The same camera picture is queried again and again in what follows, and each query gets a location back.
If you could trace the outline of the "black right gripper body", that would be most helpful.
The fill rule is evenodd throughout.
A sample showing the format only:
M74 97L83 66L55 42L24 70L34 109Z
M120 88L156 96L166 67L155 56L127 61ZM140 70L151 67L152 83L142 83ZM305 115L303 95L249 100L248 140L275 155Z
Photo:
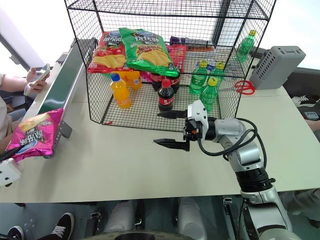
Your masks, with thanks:
M195 142L202 139L202 123L200 121L185 120L183 139L186 142Z

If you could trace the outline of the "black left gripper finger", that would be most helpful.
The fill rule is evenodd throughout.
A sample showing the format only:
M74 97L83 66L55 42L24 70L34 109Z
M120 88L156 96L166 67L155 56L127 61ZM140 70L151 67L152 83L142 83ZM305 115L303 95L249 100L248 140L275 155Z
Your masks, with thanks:
M10 159L12 156L14 156L18 151L20 150L20 147L15 147L13 149L5 151L1 156L0 160L4 161L7 159Z

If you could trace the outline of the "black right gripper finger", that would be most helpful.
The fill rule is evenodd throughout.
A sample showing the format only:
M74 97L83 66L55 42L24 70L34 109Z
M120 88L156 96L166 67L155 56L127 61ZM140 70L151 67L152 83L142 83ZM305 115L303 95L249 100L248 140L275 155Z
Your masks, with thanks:
M184 150L186 152L190 151L189 141L176 141L175 139L160 138L154 139L153 142L168 149Z
M187 110L167 110L157 114L158 117L165 119L186 119L188 116Z

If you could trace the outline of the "bystander bare hand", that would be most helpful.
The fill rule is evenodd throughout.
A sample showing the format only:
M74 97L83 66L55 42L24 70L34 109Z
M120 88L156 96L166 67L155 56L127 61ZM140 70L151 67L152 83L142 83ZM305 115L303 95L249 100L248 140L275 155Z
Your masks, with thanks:
M36 69L32 67L26 76L26 86L25 90L29 91L30 93L39 93L43 90L43 88L47 85L46 79L50 76L48 73L42 79L35 79L37 76Z

